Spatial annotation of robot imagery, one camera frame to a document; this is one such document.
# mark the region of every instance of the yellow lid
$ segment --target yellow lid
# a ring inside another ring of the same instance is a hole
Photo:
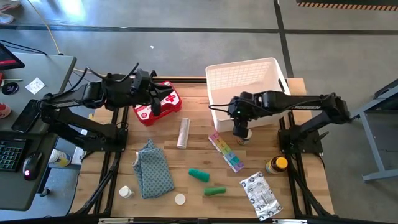
[[[285,169],[287,167],[287,159],[279,157],[276,159],[276,166],[280,169]]]

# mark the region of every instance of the white label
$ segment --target white label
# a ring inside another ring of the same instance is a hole
[[[44,86],[44,83],[36,77],[31,83],[25,86],[25,88],[35,95],[37,92],[43,89]]]
[[[321,108],[320,106],[295,106],[292,109],[293,110],[294,109],[297,109],[297,110],[299,110],[299,109],[302,109],[302,110],[317,110],[317,109],[320,109],[320,108]]]

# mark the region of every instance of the green cylinder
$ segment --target green cylinder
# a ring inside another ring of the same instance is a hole
[[[226,187],[207,187],[205,188],[205,195],[211,196],[215,194],[221,194],[226,192]]]
[[[196,169],[189,169],[188,174],[203,182],[209,182],[210,179],[210,174]]]

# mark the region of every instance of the small white cup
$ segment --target small white cup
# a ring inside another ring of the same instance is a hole
[[[134,192],[132,190],[130,190],[130,188],[128,186],[124,186],[124,187],[120,188],[119,195],[124,198],[129,198],[130,196],[134,195]]]

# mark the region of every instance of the white plastic basket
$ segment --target white plastic basket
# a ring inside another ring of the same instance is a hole
[[[206,78],[211,105],[227,104],[233,96],[239,96],[243,91],[248,93],[259,93],[267,90],[282,91],[281,86],[283,92],[290,95],[279,64],[274,58],[211,65],[206,68]],[[220,109],[227,110],[228,107],[224,106]],[[248,127],[274,124],[285,113],[251,121]],[[232,131],[234,124],[225,112],[212,110],[211,115],[218,132]]]

